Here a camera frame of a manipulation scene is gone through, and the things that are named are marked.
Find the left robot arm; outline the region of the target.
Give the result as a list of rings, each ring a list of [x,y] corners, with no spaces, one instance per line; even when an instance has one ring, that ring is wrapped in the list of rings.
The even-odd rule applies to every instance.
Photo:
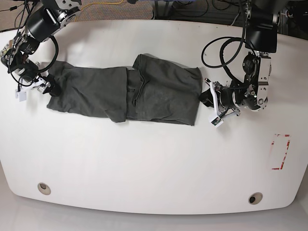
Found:
[[[270,54],[277,51],[280,10],[284,5],[280,0],[248,0],[246,4],[239,1],[243,19],[242,35],[223,37],[219,65],[207,64],[205,52],[202,51],[201,60],[206,67],[223,68],[231,79],[228,86],[205,80],[209,89],[200,95],[199,100],[214,109],[209,117],[214,126],[222,124],[223,119],[228,116],[239,116],[241,108],[254,112],[266,108],[271,73]],[[228,65],[237,57],[242,47],[249,49],[249,52],[243,60],[244,79],[239,80],[231,73]]]

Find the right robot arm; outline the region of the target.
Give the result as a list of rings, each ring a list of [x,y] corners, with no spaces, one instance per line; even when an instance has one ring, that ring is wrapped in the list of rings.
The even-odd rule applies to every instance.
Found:
[[[37,11],[20,22],[15,37],[0,51],[1,63],[7,67],[8,73],[12,77],[19,77],[15,79],[15,95],[20,101],[25,101],[26,93],[32,89],[53,97],[60,96],[61,87],[54,76],[47,72],[59,54],[59,45],[54,35],[81,13],[82,3],[79,0],[43,0],[41,3]],[[29,56],[49,39],[55,46],[55,54],[45,68],[40,68]]]

